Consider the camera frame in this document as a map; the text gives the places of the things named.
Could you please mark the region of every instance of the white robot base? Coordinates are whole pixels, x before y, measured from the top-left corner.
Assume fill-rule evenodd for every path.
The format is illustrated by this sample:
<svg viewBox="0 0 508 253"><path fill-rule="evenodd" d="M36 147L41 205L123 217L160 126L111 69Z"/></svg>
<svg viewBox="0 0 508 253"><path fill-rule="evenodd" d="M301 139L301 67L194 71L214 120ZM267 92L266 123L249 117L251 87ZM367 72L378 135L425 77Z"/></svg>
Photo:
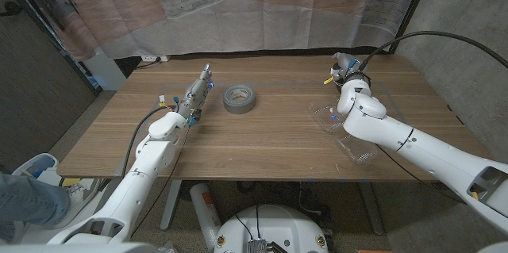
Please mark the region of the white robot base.
<svg viewBox="0 0 508 253"><path fill-rule="evenodd" d="M319 226L285 205L253 206L231 217L219 230L214 252L257 253L268 249L273 252L328 252Z"/></svg>

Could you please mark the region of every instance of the gray panel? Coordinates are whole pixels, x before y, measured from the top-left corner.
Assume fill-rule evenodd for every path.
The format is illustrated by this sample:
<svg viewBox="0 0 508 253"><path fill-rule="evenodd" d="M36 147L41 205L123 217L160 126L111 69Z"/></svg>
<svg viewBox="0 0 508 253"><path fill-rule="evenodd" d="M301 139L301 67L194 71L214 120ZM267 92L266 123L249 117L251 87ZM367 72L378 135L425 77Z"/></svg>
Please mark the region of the gray panel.
<svg viewBox="0 0 508 253"><path fill-rule="evenodd" d="M0 0L3 11L5 1ZM94 95L23 11L0 17L0 165L48 151Z"/></svg>
<svg viewBox="0 0 508 253"><path fill-rule="evenodd" d="M470 37L508 58L508 0L421 0L406 33L438 30ZM508 163L508 70L458 40L418 36L404 55L424 75L494 159Z"/></svg>

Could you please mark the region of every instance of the roll of duct tape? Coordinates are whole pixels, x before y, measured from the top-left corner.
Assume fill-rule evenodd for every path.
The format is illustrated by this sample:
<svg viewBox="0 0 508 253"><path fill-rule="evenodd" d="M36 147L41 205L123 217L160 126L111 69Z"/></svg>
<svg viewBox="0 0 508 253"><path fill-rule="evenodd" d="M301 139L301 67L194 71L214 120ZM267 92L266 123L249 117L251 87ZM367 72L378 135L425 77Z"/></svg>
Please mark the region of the roll of duct tape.
<svg viewBox="0 0 508 253"><path fill-rule="evenodd" d="M244 114L256 105L256 93L246 85L231 86L222 94L224 108L233 114Z"/></svg>

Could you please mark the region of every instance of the white cylinder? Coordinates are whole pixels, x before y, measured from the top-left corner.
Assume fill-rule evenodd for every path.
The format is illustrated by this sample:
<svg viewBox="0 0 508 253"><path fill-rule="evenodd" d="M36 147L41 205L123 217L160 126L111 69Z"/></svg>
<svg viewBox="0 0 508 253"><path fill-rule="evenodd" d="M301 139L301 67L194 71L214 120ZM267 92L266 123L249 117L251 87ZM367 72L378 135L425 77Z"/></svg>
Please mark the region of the white cylinder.
<svg viewBox="0 0 508 253"><path fill-rule="evenodd" d="M201 232L205 237L208 252L213 252L217 234L221 229L221 221L215 209L210 189L205 183L200 183L190 189L190 197L198 216Z"/></svg>

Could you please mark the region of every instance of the electrical outlet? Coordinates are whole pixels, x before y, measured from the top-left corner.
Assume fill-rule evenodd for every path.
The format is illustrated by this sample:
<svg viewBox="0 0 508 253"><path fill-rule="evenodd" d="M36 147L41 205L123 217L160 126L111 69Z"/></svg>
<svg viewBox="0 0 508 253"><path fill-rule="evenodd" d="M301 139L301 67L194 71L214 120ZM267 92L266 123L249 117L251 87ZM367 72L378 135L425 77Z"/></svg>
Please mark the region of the electrical outlet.
<svg viewBox="0 0 508 253"><path fill-rule="evenodd" d="M151 62L155 62L155 61L156 61L157 56L146 55L146 56L141 56L141 59L142 59L144 62L151 63Z"/></svg>

